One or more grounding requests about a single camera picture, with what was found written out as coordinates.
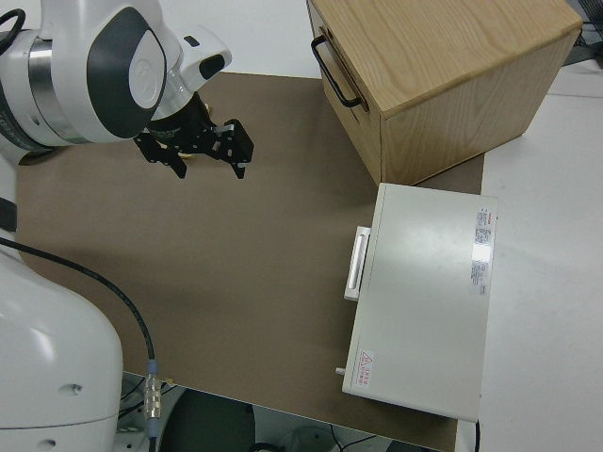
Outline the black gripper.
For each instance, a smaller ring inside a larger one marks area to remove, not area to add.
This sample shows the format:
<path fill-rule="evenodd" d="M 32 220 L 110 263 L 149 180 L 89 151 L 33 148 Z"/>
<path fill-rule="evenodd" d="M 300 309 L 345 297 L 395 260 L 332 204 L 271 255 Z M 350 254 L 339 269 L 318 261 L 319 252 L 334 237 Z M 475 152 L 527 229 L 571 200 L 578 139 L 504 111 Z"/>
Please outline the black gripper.
<path fill-rule="evenodd" d="M 237 179 L 244 178 L 253 159 L 254 145 L 242 123 L 232 119 L 217 126 L 198 93 L 177 112 L 151 121 L 147 129 L 150 134 L 133 138 L 143 157 L 169 167 L 180 179 L 186 177 L 187 165 L 178 153 L 212 153 L 231 166 Z"/>

